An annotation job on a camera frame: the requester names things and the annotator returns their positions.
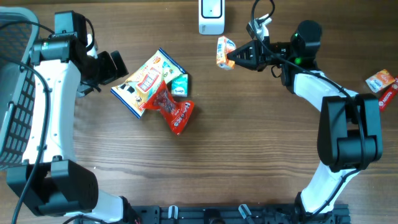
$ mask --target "food packaging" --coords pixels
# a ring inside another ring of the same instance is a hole
[[[188,74],[182,74],[172,81],[172,96],[188,96]]]
[[[219,37],[217,42],[217,54],[216,63],[217,65],[225,70],[231,70],[235,67],[235,62],[228,60],[227,54],[234,51],[236,45],[232,40],[229,40],[225,36]]]
[[[156,92],[162,81],[168,83],[183,73],[186,71],[160,48],[124,83],[112,87],[111,92],[137,118],[141,118],[145,111],[144,103]]]
[[[387,91],[380,97],[379,99],[379,109],[380,111],[384,111],[388,104],[390,104],[393,97],[398,93],[398,77],[396,77],[395,83],[393,83]]]
[[[164,81],[156,93],[144,104],[145,109],[160,110],[172,132],[177,135],[181,134],[187,124],[193,106],[194,104],[190,100],[178,103],[174,101]]]
[[[392,75],[390,75],[390,73],[386,69],[377,72],[366,80],[369,88],[374,93],[377,93],[378,91],[384,89],[393,82],[395,82],[394,77],[392,77]]]

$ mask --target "gray basket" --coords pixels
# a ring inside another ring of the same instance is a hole
[[[39,22],[21,7],[0,7],[0,26],[11,21]],[[39,28],[15,24],[0,30],[0,54],[28,63]],[[0,59],[0,169],[21,163],[29,140],[34,106],[34,75]]]

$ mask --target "black cable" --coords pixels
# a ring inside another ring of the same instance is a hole
[[[268,47],[265,45],[265,43],[263,43],[261,41],[261,38],[259,37],[259,34],[257,33],[257,28],[256,26],[254,26],[254,11],[256,9],[256,5],[259,2],[259,0],[255,0],[253,7],[251,9],[251,26],[253,28],[254,31],[254,35],[256,36],[257,40],[261,43],[261,45],[264,47],[264,49],[270,53],[274,58],[279,59],[282,62],[285,62],[301,71],[303,71],[303,73],[309,74],[309,75],[313,75],[314,77],[320,78],[328,83],[330,83],[332,86],[334,86],[338,91],[340,91],[342,94],[344,94],[346,96],[346,100],[347,102],[353,107],[354,113],[355,113],[355,117],[357,119],[358,122],[358,129],[359,129],[359,135],[361,138],[361,163],[360,166],[354,170],[351,171],[350,173],[346,174],[344,177],[341,178],[341,182],[339,183],[338,187],[335,189],[335,191],[332,193],[331,197],[315,212],[313,213],[310,217],[313,218],[315,215],[318,215],[326,206],[328,206],[328,204],[334,199],[334,197],[336,196],[336,194],[338,193],[338,191],[340,190],[341,186],[343,185],[343,183],[345,182],[345,180],[350,176],[353,175],[361,170],[364,169],[364,162],[365,162],[365,137],[364,137],[364,131],[363,131],[363,124],[362,124],[362,120],[361,120],[361,115],[359,114],[358,108],[356,107],[353,99],[351,98],[351,96],[344,90],[344,88],[342,88],[341,86],[337,85],[335,82],[329,80],[326,77],[323,77],[317,73],[313,73],[310,72],[284,58],[281,58],[280,56],[278,56],[277,54],[275,54],[274,52],[272,52],[271,50],[268,49]]]
[[[19,211],[20,211],[20,209],[22,207],[22,203],[24,202],[26,193],[29,190],[33,179],[35,178],[37,169],[39,168],[40,160],[41,160],[41,158],[43,156],[43,152],[44,152],[44,149],[45,149],[45,137],[47,136],[47,128],[48,128],[49,115],[50,115],[50,89],[49,89],[49,86],[47,85],[47,82],[45,81],[45,78],[38,71],[34,70],[33,68],[30,68],[28,65],[26,65],[25,63],[22,63],[22,62],[20,62],[18,60],[15,60],[15,59],[12,59],[12,58],[9,58],[9,57],[5,57],[5,56],[2,56],[2,55],[0,55],[0,58],[3,59],[3,60],[6,60],[8,62],[15,63],[15,64],[17,64],[19,66],[22,66],[22,67],[28,69],[29,71],[31,71],[32,73],[34,73],[36,75],[36,77],[39,78],[39,80],[42,82],[43,91],[45,93],[45,110],[44,110],[44,121],[43,121],[42,135],[40,137],[40,144],[39,144],[39,148],[38,148],[38,153],[37,153],[35,164],[33,166],[33,169],[32,169],[32,172],[30,173],[29,178],[27,179],[25,187],[22,190],[21,196],[19,197],[19,200],[17,202],[16,208],[14,210],[14,215],[12,216],[12,224],[16,224],[17,223],[17,219],[18,219]]]
[[[91,32],[93,33],[93,39],[91,40],[91,43],[86,47],[86,51],[89,52],[93,47],[94,47],[94,41],[95,41],[95,34],[94,34],[94,27],[93,24],[89,19],[86,18],[86,21],[88,25],[90,25]]]
[[[272,10],[271,10],[270,13],[268,13],[268,16],[267,16],[267,17],[265,17],[264,19],[259,19],[259,20],[258,20],[258,23],[259,23],[259,24],[262,24],[262,23],[265,22],[268,18],[271,18],[271,16],[273,15],[273,13],[274,13],[274,11],[275,11],[275,3],[274,3],[274,0],[269,0],[269,1],[270,1],[271,4],[272,4]]]
[[[274,78],[279,78],[279,77],[281,76],[281,74],[278,75],[278,76],[275,75],[275,73],[274,73],[274,68],[275,68],[275,67],[276,67],[276,65],[274,65],[274,66],[271,67],[271,74],[272,74],[272,76],[273,76]]]
[[[3,29],[3,28],[6,28],[7,26],[14,25],[14,24],[30,24],[30,25],[35,25],[35,26],[41,27],[41,28],[43,28],[43,29],[49,31],[50,33],[54,34],[54,30],[52,30],[52,29],[50,29],[50,28],[48,28],[48,27],[46,27],[46,26],[43,26],[42,24],[38,24],[38,23],[32,22],[32,21],[12,21],[12,22],[8,22],[8,23],[3,24],[2,26],[0,26],[0,30]]]
[[[62,224],[68,224],[68,223],[70,223],[70,222],[72,222],[72,221],[74,221],[75,219],[78,219],[78,218],[81,218],[81,219],[84,219],[84,220],[88,220],[88,221],[97,222],[97,223],[108,224],[107,222],[104,222],[103,220],[100,220],[100,219],[97,219],[97,218],[87,217],[87,216],[84,216],[84,215],[77,215],[77,216],[71,217],[67,221],[63,222]]]

